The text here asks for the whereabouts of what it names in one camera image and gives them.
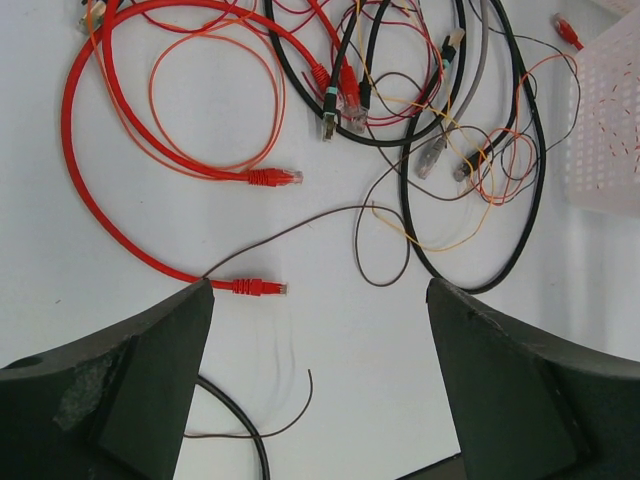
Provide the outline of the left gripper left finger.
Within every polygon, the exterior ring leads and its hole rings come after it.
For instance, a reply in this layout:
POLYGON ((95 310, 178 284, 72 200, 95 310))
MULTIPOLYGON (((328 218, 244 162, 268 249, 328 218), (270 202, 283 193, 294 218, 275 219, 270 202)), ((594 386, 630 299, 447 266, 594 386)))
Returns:
POLYGON ((3 367, 2 478, 172 478, 213 307, 199 281, 3 367))

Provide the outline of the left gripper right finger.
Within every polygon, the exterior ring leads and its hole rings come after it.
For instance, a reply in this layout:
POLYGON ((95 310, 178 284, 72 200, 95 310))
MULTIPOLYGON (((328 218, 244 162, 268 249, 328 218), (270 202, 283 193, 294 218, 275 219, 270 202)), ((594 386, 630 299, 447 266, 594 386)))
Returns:
POLYGON ((443 279, 426 293, 469 479, 636 479, 639 364, 482 303, 443 279))

